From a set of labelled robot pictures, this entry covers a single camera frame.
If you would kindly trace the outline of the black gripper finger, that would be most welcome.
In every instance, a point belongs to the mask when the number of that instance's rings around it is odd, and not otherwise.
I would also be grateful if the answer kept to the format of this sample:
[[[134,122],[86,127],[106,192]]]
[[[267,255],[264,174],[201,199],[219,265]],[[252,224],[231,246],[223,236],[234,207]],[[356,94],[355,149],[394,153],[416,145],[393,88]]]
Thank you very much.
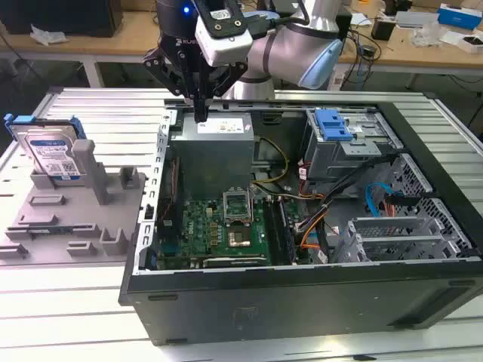
[[[227,66],[212,67],[203,63],[201,67],[201,122],[208,118],[209,102],[215,97],[221,97],[247,71],[244,62],[235,62]]]
[[[161,48],[152,49],[143,58],[145,68],[160,81],[173,95],[183,96],[192,106],[196,123],[202,123],[202,98],[199,86],[195,83],[194,72],[190,69],[188,53],[184,49],[174,51],[174,61],[167,64],[168,57]]]

